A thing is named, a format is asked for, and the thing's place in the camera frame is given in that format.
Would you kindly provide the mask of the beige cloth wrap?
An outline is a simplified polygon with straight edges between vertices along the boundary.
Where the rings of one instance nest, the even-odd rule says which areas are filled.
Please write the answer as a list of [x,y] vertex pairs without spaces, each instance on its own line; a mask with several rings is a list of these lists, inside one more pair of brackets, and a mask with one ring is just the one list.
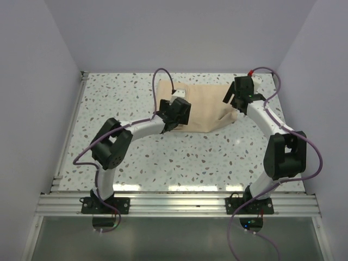
[[174,83],[175,89],[185,90],[185,99],[191,103],[187,125],[179,125],[176,132],[209,133],[237,120],[237,111],[223,103],[229,85]]

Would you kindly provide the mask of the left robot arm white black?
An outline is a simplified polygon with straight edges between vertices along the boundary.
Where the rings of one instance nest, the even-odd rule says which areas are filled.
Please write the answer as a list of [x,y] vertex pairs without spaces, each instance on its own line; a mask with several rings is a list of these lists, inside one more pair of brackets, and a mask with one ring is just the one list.
[[152,119],[122,123],[110,118],[104,123],[91,143],[92,158],[97,167],[95,186],[90,193],[95,209],[103,214],[117,210],[112,182],[130,144],[147,136],[170,132],[179,125],[187,125],[190,111],[188,101],[175,98],[172,102],[161,100],[160,108]]

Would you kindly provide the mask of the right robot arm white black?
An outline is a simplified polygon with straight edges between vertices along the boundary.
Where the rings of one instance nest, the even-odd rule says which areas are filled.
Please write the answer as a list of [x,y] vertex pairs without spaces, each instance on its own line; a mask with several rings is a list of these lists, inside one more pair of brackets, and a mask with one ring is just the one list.
[[225,199],[228,214],[255,214],[264,210],[274,212],[270,196],[281,181],[293,178],[306,169],[307,144],[304,132],[289,132],[282,129],[285,125],[270,109],[264,108],[265,97],[254,90],[251,76],[235,77],[223,102],[230,104],[248,116],[267,138],[263,168],[257,180],[248,185],[242,196],[232,193]]

